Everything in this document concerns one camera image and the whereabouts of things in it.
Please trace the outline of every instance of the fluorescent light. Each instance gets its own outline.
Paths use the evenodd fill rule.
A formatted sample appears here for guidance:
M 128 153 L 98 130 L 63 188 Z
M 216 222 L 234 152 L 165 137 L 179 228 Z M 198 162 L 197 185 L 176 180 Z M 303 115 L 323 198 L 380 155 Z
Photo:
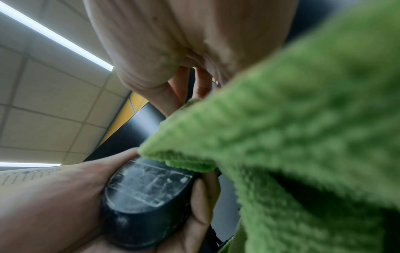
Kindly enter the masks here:
M 0 167 L 31 167 L 31 168 L 44 168 L 60 166 L 60 163 L 6 163 L 0 162 Z
M 89 61 L 96 63 L 97 65 L 105 68 L 108 71 L 112 71 L 114 66 L 108 64 L 107 62 L 103 61 L 99 57 L 95 56 L 94 54 L 86 51 L 85 49 L 81 48 L 75 43 L 67 40 L 63 36 L 53 32 L 49 28 L 39 24 L 38 22 L 34 21 L 32 18 L 20 13 L 16 9 L 8 6 L 7 4 L 0 1 L 0 12 L 6 14 L 10 18 L 28 26 L 29 28 L 35 30 L 36 32 L 46 36 L 47 38 L 57 42 L 58 44 L 68 48 L 69 50 L 79 54 L 80 56 L 85 57 Z

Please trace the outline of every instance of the ceiling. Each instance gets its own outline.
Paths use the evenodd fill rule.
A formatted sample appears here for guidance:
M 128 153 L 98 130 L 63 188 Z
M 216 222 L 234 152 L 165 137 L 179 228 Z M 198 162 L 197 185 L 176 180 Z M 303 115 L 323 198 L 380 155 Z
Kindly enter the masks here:
M 2 1 L 112 63 L 82 0 Z M 81 162 L 128 94 L 114 72 L 0 13 L 0 161 Z

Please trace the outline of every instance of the green knit fabric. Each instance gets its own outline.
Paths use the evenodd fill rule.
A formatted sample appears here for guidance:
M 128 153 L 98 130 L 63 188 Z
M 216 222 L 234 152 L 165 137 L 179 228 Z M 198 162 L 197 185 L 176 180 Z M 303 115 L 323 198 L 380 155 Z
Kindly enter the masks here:
M 400 1 L 330 20 L 173 114 L 139 153 L 219 167 L 247 253 L 398 252 Z M 243 238 L 223 251 L 243 252 Z

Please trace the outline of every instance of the yellow panel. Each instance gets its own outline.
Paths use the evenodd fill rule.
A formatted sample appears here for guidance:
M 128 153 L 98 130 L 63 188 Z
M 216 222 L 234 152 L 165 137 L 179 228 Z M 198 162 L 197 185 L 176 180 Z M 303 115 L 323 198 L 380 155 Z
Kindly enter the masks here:
M 142 107 L 145 106 L 145 105 L 147 104 L 147 102 L 149 102 L 147 99 L 143 99 L 143 102 L 142 102 L 142 104 L 139 106 L 139 109 L 138 109 L 138 110 L 142 109 Z
M 108 139 L 113 133 L 115 133 L 123 124 L 125 124 L 132 116 L 134 115 L 132 104 L 130 100 L 126 100 L 126 103 L 121 108 L 118 116 L 115 118 L 114 122 L 108 129 L 101 143 L 103 143 L 106 139 Z
M 137 112 L 142 104 L 144 98 L 137 93 L 133 93 L 130 95 L 130 101 L 132 102 L 133 108 L 135 112 Z

